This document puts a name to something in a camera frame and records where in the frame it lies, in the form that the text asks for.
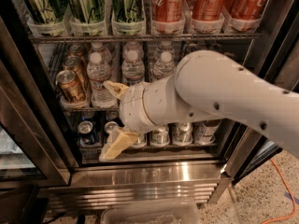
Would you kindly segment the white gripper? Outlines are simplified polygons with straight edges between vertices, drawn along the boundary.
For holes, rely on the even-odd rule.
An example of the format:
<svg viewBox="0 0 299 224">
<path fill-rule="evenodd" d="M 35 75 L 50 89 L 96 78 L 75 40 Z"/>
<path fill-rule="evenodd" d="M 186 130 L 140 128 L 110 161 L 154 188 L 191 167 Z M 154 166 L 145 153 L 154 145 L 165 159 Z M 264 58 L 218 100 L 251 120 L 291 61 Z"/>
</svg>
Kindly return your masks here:
<svg viewBox="0 0 299 224">
<path fill-rule="evenodd" d="M 144 106 L 147 82 L 128 86 L 107 80 L 104 87 L 120 102 L 119 116 L 125 128 L 115 127 L 102 148 L 99 161 L 112 161 L 138 140 L 139 133 L 149 133 L 156 125 L 150 120 Z"/>
</svg>

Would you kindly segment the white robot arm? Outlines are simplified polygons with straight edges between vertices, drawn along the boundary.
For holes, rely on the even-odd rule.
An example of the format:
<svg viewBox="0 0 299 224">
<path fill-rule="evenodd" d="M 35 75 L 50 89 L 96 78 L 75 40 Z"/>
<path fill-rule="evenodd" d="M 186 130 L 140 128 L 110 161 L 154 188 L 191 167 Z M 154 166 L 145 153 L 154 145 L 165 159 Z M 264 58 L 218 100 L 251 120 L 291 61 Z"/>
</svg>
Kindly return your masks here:
<svg viewBox="0 0 299 224">
<path fill-rule="evenodd" d="M 100 161 L 111 161 L 142 133 L 176 122 L 231 119 L 249 126 L 299 157 L 299 94 L 252 74 L 211 50 L 185 56 L 175 73 L 131 87 L 106 81 L 120 100 L 123 126 L 114 129 Z"/>
</svg>

